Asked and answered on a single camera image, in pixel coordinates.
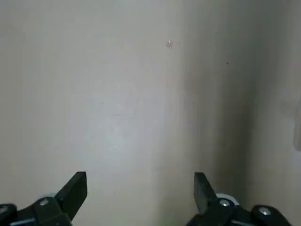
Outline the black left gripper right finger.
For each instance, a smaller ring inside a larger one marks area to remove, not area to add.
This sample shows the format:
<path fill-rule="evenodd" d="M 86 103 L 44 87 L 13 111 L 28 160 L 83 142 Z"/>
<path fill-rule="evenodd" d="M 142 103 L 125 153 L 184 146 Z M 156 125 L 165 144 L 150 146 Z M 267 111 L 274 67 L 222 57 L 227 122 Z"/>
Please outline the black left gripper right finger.
<path fill-rule="evenodd" d="M 194 174 L 194 200 L 198 209 L 189 226 L 290 226 L 276 208 L 255 205 L 250 211 L 227 194 L 216 193 L 203 172 Z"/>

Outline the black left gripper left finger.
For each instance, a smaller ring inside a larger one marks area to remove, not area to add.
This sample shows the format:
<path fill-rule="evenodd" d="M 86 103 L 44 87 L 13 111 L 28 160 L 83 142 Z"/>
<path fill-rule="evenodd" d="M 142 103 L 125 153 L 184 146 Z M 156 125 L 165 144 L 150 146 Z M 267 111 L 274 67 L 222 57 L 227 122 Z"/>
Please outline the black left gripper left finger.
<path fill-rule="evenodd" d="M 54 196 L 45 196 L 18 210 L 12 203 L 0 205 L 2 226 L 71 226 L 87 197 L 87 174 L 76 172 Z"/>

